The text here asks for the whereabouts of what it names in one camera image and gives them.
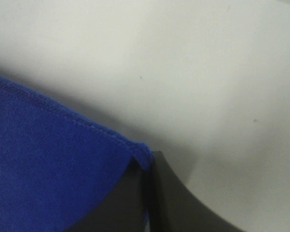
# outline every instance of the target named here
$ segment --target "black plastic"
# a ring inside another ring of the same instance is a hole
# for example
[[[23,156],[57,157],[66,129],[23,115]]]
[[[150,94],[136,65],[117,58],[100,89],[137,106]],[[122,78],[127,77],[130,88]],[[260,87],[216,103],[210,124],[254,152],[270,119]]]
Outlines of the black plastic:
[[[144,172],[132,161],[104,201],[66,232],[143,232]]]
[[[242,232],[195,198],[161,152],[155,152],[150,192],[151,232]]]

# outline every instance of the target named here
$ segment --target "white surface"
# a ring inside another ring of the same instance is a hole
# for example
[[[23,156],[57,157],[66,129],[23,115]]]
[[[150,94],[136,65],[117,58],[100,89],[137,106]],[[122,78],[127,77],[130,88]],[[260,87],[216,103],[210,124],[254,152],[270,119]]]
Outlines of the white surface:
[[[0,0],[0,73],[114,117],[240,228],[290,232],[290,3]]]

